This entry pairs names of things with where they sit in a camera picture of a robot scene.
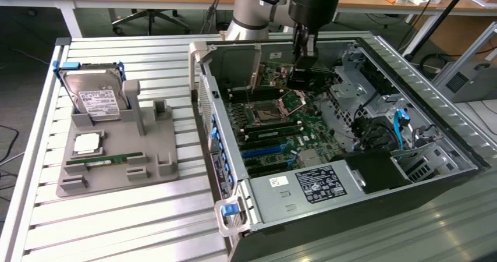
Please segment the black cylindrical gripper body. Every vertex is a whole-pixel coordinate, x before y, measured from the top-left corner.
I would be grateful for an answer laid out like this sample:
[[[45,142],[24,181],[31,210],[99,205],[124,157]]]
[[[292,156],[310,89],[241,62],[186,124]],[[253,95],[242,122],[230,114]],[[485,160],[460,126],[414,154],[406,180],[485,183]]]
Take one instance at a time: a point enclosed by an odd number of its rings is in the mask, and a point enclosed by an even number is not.
[[[306,31],[318,31],[330,23],[337,5],[338,0],[290,0],[288,14]]]

